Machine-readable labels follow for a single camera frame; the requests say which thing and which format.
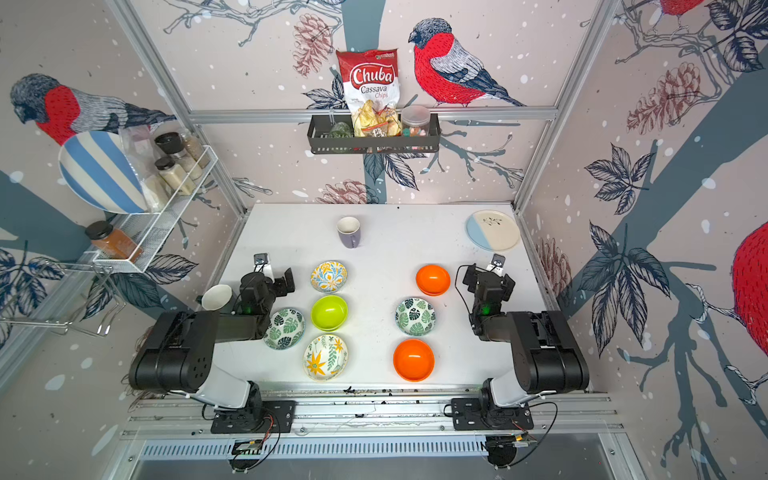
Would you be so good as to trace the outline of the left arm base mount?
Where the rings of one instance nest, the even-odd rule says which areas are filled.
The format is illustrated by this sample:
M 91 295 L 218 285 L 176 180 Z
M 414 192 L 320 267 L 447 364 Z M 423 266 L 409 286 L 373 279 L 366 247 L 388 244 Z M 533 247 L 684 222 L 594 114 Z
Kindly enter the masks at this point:
M 215 410 L 212 434 L 234 435 L 255 433 L 287 434 L 291 431 L 297 402 L 266 401 L 259 409 Z

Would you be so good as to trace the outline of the red cassava chips bag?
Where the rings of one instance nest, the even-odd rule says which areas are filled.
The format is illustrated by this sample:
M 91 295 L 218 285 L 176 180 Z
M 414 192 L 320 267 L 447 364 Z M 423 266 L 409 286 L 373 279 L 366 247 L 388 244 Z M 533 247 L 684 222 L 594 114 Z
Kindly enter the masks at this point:
M 397 50 L 336 51 L 356 137 L 396 137 L 402 126 Z

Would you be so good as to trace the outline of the orange spice jar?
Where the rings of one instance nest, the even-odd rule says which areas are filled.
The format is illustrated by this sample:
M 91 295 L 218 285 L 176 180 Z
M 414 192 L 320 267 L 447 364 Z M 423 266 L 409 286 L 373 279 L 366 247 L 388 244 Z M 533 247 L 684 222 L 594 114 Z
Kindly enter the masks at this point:
M 105 220 L 87 226 L 85 235 L 110 259 L 136 262 L 143 253 L 142 248 L 131 237 Z

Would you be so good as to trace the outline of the large orange bowl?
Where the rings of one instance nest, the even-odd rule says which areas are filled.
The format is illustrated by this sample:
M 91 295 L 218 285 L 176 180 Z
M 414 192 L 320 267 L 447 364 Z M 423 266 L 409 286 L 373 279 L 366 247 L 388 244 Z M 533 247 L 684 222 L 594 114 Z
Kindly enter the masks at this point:
M 421 382 L 427 379 L 435 367 L 435 357 L 431 347 L 418 339 L 402 341 L 393 353 L 393 366 L 396 373 L 409 382 Z

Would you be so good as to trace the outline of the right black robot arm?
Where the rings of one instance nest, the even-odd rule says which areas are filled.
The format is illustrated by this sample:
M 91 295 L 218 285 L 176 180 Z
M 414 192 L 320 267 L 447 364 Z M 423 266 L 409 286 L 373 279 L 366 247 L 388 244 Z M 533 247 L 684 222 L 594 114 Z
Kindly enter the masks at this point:
M 587 389 L 588 365 L 561 311 L 505 311 L 515 281 L 502 271 L 500 256 L 486 269 L 475 264 L 461 268 L 462 284 L 473 295 L 471 303 L 464 303 L 472 332 L 482 341 L 509 345 L 512 353 L 512 369 L 481 387 L 478 413 L 484 425 L 511 425 L 542 394 Z

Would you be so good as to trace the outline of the blue yellow patterned bowl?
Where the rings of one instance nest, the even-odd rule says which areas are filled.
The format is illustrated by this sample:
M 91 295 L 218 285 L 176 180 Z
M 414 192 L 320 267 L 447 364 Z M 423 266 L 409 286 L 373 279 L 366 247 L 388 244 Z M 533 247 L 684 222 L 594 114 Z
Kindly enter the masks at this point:
M 311 275 L 310 284 L 319 292 L 338 292 L 348 279 L 346 266 L 339 261 L 325 261 L 317 265 Z

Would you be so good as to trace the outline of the clear plastic container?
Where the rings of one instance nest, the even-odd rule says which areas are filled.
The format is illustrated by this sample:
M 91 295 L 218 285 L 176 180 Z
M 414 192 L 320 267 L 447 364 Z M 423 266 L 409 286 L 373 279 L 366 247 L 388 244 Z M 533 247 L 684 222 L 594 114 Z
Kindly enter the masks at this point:
M 400 120 L 402 135 L 406 137 L 424 137 L 429 134 L 431 113 L 427 107 L 409 105 L 402 109 Z

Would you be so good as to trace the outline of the small orange bowl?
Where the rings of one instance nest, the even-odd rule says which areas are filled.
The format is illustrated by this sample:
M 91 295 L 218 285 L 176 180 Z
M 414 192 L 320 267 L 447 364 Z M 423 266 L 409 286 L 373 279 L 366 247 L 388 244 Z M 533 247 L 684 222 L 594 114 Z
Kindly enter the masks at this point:
M 448 271 L 435 264 L 421 267 L 416 273 L 415 279 L 419 290 L 428 296 L 440 296 L 451 286 L 451 277 Z

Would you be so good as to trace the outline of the black wall basket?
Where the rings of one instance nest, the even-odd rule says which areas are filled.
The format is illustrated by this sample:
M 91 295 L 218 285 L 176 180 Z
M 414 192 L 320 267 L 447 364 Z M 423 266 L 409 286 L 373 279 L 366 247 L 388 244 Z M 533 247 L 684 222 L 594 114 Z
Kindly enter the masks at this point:
M 333 122 L 329 115 L 313 115 L 307 131 L 310 150 L 314 154 L 384 154 L 435 153 L 439 150 L 441 128 L 439 117 L 432 113 L 426 136 L 396 137 L 332 137 Z

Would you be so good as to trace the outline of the green item in basket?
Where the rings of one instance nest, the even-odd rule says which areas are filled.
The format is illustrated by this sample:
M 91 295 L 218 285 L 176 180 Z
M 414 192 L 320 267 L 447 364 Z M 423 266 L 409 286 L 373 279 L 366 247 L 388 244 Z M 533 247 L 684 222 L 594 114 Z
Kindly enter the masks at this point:
M 329 138 L 353 138 L 355 136 L 353 127 L 348 122 L 339 121 L 332 125 Z

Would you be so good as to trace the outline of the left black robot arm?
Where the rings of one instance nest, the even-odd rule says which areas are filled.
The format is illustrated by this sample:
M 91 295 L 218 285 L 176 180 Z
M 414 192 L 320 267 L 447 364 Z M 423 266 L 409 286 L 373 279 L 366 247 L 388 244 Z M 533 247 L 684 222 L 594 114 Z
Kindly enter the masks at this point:
M 215 345 L 264 338 L 276 299 L 294 291 L 291 269 L 277 279 L 256 269 L 241 278 L 238 294 L 221 307 L 162 314 L 132 361 L 130 387 L 187 395 L 219 410 L 258 412 L 258 385 L 217 366 Z

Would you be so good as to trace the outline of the black lid spice jar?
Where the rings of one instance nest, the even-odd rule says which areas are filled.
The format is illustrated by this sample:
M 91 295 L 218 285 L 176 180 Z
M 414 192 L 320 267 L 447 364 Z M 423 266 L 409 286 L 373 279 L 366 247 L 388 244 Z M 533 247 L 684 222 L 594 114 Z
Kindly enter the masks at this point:
M 154 162 L 164 181 L 180 196 L 192 196 L 195 184 L 188 173 L 171 157 L 163 156 Z
M 178 132 L 167 132 L 158 135 L 155 144 L 169 157 L 171 157 L 192 180 L 198 180 L 203 170 L 197 160 L 186 150 L 182 136 Z

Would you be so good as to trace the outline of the yellow flower bowl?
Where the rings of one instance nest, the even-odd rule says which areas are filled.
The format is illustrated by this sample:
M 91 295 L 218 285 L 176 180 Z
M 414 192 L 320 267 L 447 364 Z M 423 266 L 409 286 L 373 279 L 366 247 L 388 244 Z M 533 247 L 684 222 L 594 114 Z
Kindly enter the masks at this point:
M 349 351 L 345 341 L 338 335 L 323 334 L 313 339 L 306 347 L 302 366 L 311 380 L 325 382 L 338 377 L 345 369 L 348 359 Z

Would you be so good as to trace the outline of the blue white plate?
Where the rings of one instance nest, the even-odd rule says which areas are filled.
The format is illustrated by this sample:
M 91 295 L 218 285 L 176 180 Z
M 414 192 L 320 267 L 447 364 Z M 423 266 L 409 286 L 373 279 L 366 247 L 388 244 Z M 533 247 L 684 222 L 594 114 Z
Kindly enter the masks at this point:
M 465 231 L 473 244 L 492 252 L 512 249 L 521 239 L 515 220 L 496 210 L 480 210 L 471 214 L 465 222 Z

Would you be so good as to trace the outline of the purple mug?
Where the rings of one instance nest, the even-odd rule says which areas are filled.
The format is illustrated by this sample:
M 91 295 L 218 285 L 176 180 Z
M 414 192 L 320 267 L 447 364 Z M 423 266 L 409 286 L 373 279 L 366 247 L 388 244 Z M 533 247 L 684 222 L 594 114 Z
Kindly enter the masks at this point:
M 337 233 L 342 244 L 348 249 L 357 248 L 361 240 L 361 223 L 356 217 L 346 216 L 338 220 Z

